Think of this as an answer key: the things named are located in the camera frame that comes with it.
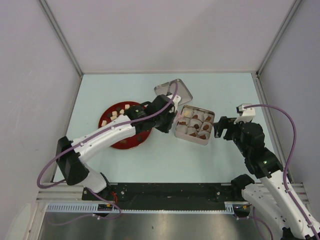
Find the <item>pink square tin box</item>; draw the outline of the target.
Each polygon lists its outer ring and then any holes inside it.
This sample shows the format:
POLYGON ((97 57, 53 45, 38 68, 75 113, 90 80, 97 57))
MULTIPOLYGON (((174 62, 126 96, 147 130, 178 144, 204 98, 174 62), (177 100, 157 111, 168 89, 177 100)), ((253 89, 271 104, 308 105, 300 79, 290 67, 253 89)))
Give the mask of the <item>pink square tin box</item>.
POLYGON ((178 139, 206 146, 214 132, 214 119, 213 111, 184 105, 178 114, 174 135, 178 139))

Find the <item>red round plate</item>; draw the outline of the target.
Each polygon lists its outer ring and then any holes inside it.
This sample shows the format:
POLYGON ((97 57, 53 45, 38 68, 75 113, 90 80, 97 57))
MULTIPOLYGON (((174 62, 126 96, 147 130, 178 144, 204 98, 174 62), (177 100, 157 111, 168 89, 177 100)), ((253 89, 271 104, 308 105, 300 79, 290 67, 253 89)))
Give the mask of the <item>red round plate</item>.
MULTIPOLYGON (((125 112, 125 105, 130 105, 131 107, 131 106, 139 105, 139 103, 135 101, 122 101, 110 106, 100 117, 98 128, 102 128, 106 126, 107 124, 115 120, 116 117, 123 114, 125 112)), ((151 131, 152 130, 149 129, 147 131, 140 132, 126 139, 122 139, 122 140, 126 140, 125 144, 120 143, 120 141, 122 141, 120 140, 115 144, 113 144, 111 147, 118 150, 127 150, 127 149, 135 148, 147 140, 147 138, 151 134, 151 131)))

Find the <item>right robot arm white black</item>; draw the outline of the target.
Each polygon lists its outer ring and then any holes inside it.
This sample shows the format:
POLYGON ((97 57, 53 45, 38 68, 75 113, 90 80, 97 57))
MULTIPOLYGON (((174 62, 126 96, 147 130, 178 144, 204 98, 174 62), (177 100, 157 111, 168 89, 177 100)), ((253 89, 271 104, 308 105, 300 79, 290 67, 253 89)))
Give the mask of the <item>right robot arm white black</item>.
POLYGON ((252 204, 284 240, 318 240, 320 224, 313 218, 288 179, 276 155, 265 146, 265 134, 258 123, 237 122, 222 116, 213 124, 215 138, 233 141, 248 171, 268 190, 265 195, 247 174, 231 181, 231 196, 252 204))

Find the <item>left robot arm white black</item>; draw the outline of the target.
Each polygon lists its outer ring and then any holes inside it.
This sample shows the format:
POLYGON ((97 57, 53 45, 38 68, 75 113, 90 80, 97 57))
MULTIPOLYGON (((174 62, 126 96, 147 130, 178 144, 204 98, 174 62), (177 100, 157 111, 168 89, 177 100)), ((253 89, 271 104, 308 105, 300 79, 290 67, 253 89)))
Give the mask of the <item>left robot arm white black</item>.
POLYGON ((57 165, 69 186, 81 184, 100 200, 110 196, 107 178, 87 165, 103 149, 152 128, 168 133, 177 114, 181 97, 177 94, 158 95, 152 102, 131 105, 110 123, 73 140, 66 136, 57 143, 57 165))

